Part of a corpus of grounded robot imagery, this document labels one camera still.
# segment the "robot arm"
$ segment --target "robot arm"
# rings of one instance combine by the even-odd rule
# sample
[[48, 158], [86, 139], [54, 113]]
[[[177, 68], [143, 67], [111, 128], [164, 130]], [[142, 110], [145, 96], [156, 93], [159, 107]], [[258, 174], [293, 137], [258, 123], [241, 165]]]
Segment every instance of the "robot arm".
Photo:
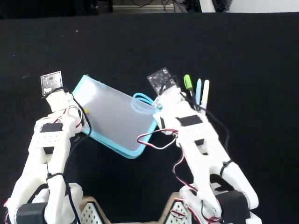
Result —
[[[151, 75], [156, 84], [157, 74]], [[178, 131], [176, 144], [182, 149], [194, 177], [192, 186], [197, 190], [196, 195], [188, 186], [180, 190], [185, 205], [194, 211], [202, 224], [261, 224], [260, 218], [249, 211], [258, 206], [255, 191], [239, 166], [230, 160], [205, 114], [191, 108], [176, 85], [166, 86], [164, 83], [160, 87], [165, 90], [162, 94], [159, 94], [161, 91], [157, 91], [159, 96], [155, 103], [162, 109], [154, 118], [160, 129]], [[234, 190], [217, 192], [210, 183], [212, 174], [219, 175]]]
[[[70, 138], [87, 126], [86, 120], [71, 93], [60, 89], [46, 95], [46, 100], [53, 113], [36, 122], [23, 173], [6, 202], [12, 224], [69, 224], [75, 218], [70, 200], [65, 195], [64, 177], [55, 174], [64, 172], [70, 153]], [[47, 184], [48, 188], [29, 202], [42, 184]], [[76, 183], [69, 186], [73, 205], [80, 214], [82, 188]]]

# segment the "wall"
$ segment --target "wall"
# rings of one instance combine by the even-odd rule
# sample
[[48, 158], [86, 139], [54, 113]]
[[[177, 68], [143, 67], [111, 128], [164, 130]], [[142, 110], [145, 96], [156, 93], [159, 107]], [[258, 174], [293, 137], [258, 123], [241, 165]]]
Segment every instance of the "wall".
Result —
[[232, 13], [299, 12], [299, 0], [233, 0]]

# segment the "blue marker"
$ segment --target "blue marker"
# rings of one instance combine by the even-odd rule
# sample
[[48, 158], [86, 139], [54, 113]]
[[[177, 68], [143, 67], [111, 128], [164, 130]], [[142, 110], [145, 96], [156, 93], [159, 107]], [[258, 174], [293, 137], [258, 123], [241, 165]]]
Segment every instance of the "blue marker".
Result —
[[199, 105], [200, 103], [200, 93], [201, 93], [201, 79], [199, 78], [196, 83], [196, 93], [195, 93], [195, 100], [197, 105]]

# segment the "plastic container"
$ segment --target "plastic container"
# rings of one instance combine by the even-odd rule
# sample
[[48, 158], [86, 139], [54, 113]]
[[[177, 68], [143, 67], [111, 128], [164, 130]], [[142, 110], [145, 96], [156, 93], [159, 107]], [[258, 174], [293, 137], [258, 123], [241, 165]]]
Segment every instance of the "plastic container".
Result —
[[[145, 145], [139, 144], [136, 139], [142, 133], [155, 130], [153, 114], [156, 109], [153, 106], [87, 75], [81, 78], [73, 95], [88, 110], [92, 138], [130, 159], [143, 152]], [[148, 142], [149, 139], [150, 135], [142, 141]]]

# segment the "black table surface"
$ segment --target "black table surface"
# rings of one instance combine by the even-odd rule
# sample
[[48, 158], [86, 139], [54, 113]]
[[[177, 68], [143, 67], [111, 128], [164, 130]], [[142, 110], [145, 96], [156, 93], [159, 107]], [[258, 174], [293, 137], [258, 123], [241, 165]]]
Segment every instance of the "black table surface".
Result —
[[[295, 220], [299, 14], [147, 14], [0, 21], [0, 174], [3, 202], [28, 156], [35, 121], [50, 113], [40, 75], [61, 70], [74, 89], [83, 74], [126, 94], [155, 93], [146, 76], [167, 67], [209, 79], [208, 109], [231, 132], [229, 152], [256, 190], [264, 223]], [[215, 126], [220, 140], [223, 130]], [[163, 145], [169, 138], [152, 136]], [[146, 148], [126, 159], [93, 139], [67, 179], [95, 197], [112, 222], [158, 220], [182, 186], [180, 150]], [[192, 181], [186, 164], [179, 175]]]

